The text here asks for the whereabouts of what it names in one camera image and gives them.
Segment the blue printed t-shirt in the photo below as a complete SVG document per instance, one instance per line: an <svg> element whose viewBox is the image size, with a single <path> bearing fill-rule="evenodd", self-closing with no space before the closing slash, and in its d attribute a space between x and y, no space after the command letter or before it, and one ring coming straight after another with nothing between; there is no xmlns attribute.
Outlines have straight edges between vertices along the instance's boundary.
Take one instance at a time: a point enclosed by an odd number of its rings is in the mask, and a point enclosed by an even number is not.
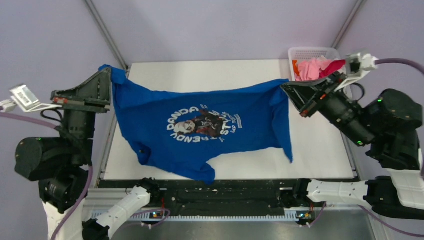
<svg viewBox="0 0 424 240"><path fill-rule="evenodd" d="M110 68L113 107L138 162L206 184L209 160L220 155L282 149L293 161L284 79L209 92L156 91Z"/></svg>

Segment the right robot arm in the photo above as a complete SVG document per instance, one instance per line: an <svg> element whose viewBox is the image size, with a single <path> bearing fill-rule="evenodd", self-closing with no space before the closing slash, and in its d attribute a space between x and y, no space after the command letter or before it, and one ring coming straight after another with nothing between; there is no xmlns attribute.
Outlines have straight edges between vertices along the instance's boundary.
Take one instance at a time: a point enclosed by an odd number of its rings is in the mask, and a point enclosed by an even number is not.
<svg viewBox="0 0 424 240"><path fill-rule="evenodd" d="M281 89L300 116L319 113L356 146L369 146L366 155L376 160L388 176L357 182L301 178L293 187L299 206L335 202L369 208L393 219L424 218L424 181L418 128L423 108L405 93L386 89L366 107L347 97L346 74L335 72L313 81L290 81Z"/></svg>

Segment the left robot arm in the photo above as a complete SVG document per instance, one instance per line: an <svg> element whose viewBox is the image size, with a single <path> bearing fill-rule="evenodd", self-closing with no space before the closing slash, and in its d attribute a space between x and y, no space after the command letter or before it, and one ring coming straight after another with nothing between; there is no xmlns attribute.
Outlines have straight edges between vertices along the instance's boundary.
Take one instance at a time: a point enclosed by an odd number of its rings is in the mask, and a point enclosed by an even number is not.
<svg viewBox="0 0 424 240"><path fill-rule="evenodd" d="M94 173L95 121L110 110L112 73L110 66L102 67L74 88L53 91L50 103L41 103L26 85L11 90L12 100L24 112L58 114L56 124L46 123L57 137L27 137L15 151L15 172L38 183L50 240L109 240L138 210L160 202L159 186L144 178L106 213L83 220Z"/></svg>

